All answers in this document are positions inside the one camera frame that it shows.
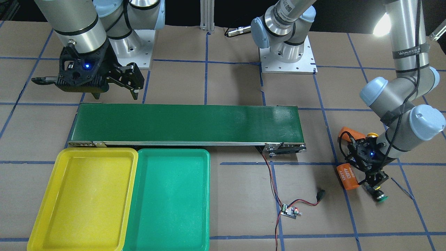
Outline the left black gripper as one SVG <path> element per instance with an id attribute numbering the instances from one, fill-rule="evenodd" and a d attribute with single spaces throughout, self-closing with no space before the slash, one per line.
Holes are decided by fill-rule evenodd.
<path id="1" fill-rule="evenodd" d="M 363 186 L 381 186 L 389 179 L 389 176 L 382 170 L 385 154 L 380 150 L 387 146 L 386 143 L 377 143 L 375 138 L 355 139 L 349 137 L 347 149 L 347 163 L 364 173 L 364 178 L 359 181 Z"/>

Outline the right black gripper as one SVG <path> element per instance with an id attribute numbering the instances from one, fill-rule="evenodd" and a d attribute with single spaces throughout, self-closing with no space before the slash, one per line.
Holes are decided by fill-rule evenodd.
<path id="1" fill-rule="evenodd" d="M 91 93 L 95 99 L 107 92 L 109 83 L 113 83 L 130 90 L 132 98 L 137 100 L 145 78 L 135 62 L 120 67 L 109 40 L 106 40 L 100 48 L 89 53 L 78 52 L 74 43 L 68 42 L 60 55 L 58 77 L 34 77 L 31 81 L 37 85 L 55 84 L 64 92 Z"/>

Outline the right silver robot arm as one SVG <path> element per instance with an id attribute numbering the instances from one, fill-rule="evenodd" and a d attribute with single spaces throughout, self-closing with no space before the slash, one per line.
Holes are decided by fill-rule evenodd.
<path id="1" fill-rule="evenodd" d="M 154 36 L 165 24 L 164 0 L 37 0 L 63 44 L 59 73 L 35 77 L 64 92 L 91 93 L 99 99 L 116 84 L 134 100 L 143 89 Z"/>

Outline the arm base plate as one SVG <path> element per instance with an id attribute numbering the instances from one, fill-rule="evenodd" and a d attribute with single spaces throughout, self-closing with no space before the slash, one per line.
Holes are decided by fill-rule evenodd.
<path id="1" fill-rule="evenodd" d="M 110 44 L 116 54 L 118 63 L 126 66 L 136 63 L 140 69 L 149 70 L 153 58 L 156 30 L 133 30 L 123 39 L 111 39 Z"/>
<path id="2" fill-rule="evenodd" d="M 318 72 L 309 37 L 298 46 L 281 43 L 260 48 L 259 56 L 263 73 L 315 74 Z"/>

